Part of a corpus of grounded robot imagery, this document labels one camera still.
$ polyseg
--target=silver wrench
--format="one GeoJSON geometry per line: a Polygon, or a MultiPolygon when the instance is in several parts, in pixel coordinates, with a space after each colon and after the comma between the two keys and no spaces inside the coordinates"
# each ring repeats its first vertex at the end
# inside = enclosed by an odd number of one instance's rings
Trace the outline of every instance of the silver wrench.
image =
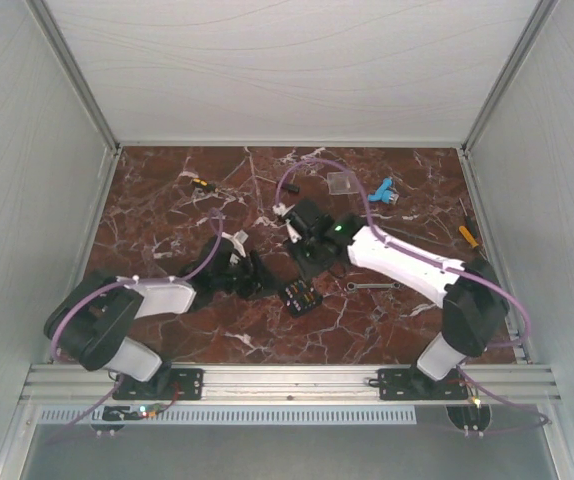
{"type": "Polygon", "coordinates": [[[359,288],[394,288],[396,290],[400,290],[402,288],[402,284],[398,282],[394,283],[354,283],[348,282],[345,290],[350,293],[355,292],[359,288]]]}

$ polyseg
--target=black mounting bracket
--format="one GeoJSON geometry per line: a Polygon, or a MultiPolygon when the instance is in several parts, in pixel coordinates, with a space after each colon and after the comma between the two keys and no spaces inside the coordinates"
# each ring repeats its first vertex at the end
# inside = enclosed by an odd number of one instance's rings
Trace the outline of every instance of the black mounting bracket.
{"type": "Polygon", "coordinates": [[[414,368],[381,368],[378,379],[370,382],[378,386],[381,400],[414,401],[414,400],[467,400],[469,392],[457,370],[451,370],[445,378],[432,382],[431,388],[420,390],[414,375],[414,368]]]}
{"type": "Polygon", "coordinates": [[[171,367],[165,375],[164,387],[152,389],[149,383],[139,382],[131,377],[116,390],[114,400],[172,400],[178,385],[178,401],[200,400],[203,396],[203,378],[205,372],[200,368],[171,367]]]}

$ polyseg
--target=white panel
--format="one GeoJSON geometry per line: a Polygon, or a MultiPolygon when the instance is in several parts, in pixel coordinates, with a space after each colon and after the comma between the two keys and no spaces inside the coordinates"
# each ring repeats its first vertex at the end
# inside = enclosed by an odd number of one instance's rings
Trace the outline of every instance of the white panel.
{"type": "Polygon", "coordinates": [[[453,143],[536,0],[48,3],[120,140],[453,143]]]}
{"type": "Polygon", "coordinates": [[[473,150],[485,211],[534,317],[574,454],[574,0],[560,0],[473,150]]]}
{"type": "Polygon", "coordinates": [[[0,0],[0,447],[109,161],[24,2],[0,0]]]}

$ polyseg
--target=blue plastic object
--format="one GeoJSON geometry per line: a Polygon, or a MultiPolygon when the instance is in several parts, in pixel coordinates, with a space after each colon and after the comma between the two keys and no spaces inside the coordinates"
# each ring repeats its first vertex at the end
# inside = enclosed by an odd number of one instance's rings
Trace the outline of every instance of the blue plastic object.
{"type": "Polygon", "coordinates": [[[392,190],[390,190],[389,187],[391,187],[393,184],[394,184],[394,182],[392,181],[391,178],[385,178],[383,180],[382,185],[380,187],[378,187],[378,190],[376,190],[376,193],[369,195],[367,197],[367,199],[370,202],[389,203],[392,195],[394,195],[394,192],[392,190]]]}

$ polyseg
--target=gray floor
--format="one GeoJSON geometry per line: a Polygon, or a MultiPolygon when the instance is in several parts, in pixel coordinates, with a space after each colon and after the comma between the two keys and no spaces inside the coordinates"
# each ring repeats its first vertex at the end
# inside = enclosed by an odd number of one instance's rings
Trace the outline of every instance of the gray floor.
{"type": "MultiPolygon", "coordinates": [[[[541,431],[465,440],[432,429],[443,409],[418,413],[423,426],[131,426],[93,438],[88,425],[46,446],[39,427],[23,480],[371,480],[555,478],[541,431]]],[[[493,428],[531,422],[494,412],[493,428]]]]}

